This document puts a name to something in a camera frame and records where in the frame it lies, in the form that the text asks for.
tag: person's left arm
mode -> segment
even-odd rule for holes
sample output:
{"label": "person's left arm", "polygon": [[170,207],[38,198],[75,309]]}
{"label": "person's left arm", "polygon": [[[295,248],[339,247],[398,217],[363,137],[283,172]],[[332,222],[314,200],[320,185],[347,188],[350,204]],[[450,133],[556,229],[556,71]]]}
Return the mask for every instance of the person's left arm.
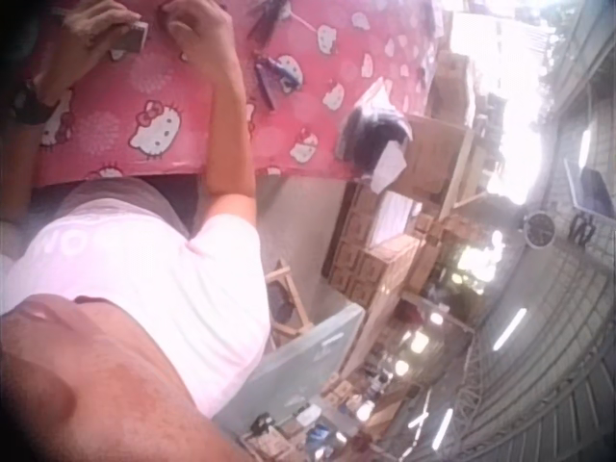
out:
{"label": "person's left arm", "polygon": [[[88,73],[139,18],[112,0],[86,0],[68,12],[49,66],[33,81],[38,102],[54,108],[63,93]],[[2,136],[0,251],[13,259],[21,253],[14,234],[28,212],[43,130],[44,123],[28,125],[12,120]]]}

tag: hello kitty print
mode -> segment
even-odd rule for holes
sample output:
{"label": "hello kitty print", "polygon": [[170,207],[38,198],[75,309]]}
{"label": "hello kitty print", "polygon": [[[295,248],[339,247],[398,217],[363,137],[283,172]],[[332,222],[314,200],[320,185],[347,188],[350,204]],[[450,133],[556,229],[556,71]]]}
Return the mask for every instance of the hello kitty print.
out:
{"label": "hello kitty print", "polygon": [[[113,52],[63,96],[41,140],[38,186],[86,178],[198,173],[207,162],[211,89],[156,20],[164,0],[124,0],[150,25],[139,55]],[[300,83],[271,77],[275,111],[264,104],[246,36],[252,0],[225,0],[246,82],[246,124],[258,174],[348,179],[334,157],[355,102],[382,79],[391,102],[422,114],[436,60],[420,0],[293,0],[265,54]],[[69,8],[76,0],[57,0]],[[32,69],[49,59],[59,33],[44,21]]]}

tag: hello kitty tablecloth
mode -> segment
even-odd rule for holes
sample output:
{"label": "hello kitty tablecloth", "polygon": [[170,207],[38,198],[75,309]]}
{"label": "hello kitty tablecloth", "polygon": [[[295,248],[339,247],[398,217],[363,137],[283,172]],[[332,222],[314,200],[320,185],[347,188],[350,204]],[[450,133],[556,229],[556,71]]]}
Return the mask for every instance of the hello kitty tablecloth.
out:
{"label": "hello kitty tablecloth", "polygon": [[[110,53],[68,91],[45,127],[36,183],[100,176],[198,173],[207,159],[211,89],[156,21],[163,0],[121,0],[150,25],[138,55]],[[272,81],[276,109],[261,98],[246,35],[256,17],[250,0],[223,0],[234,19],[244,66],[247,122],[258,173],[348,179],[334,157],[342,125],[379,77],[391,102],[424,112],[435,40],[425,29],[429,0],[292,0],[265,54],[301,82]],[[60,1],[68,7],[74,2]],[[33,68],[50,58],[58,24],[44,24]]]}

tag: concrete floor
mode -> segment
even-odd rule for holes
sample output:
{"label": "concrete floor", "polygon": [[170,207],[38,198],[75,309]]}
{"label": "concrete floor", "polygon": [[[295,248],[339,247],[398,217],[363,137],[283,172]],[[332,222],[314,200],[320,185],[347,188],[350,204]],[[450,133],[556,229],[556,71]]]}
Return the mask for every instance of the concrete floor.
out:
{"label": "concrete floor", "polygon": [[345,182],[338,180],[262,176],[257,181],[264,270],[273,270],[279,258],[287,261],[313,323],[348,303],[321,277],[344,191]]}

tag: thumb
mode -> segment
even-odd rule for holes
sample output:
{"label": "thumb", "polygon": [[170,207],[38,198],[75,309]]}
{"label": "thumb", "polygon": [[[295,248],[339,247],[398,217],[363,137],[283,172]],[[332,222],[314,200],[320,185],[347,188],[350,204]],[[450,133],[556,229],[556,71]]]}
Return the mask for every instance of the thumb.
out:
{"label": "thumb", "polygon": [[102,57],[112,49],[118,40],[130,30],[129,26],[116,26],[103,32],[92,48],[92,54],[97,58]]}
{"label": "thumb", "polygon": [[193,29],[183,22],[172,20],[167,24],[167,29],[177,45],[183,51],[186,51],[191,42],[194,40],[195,33]]}

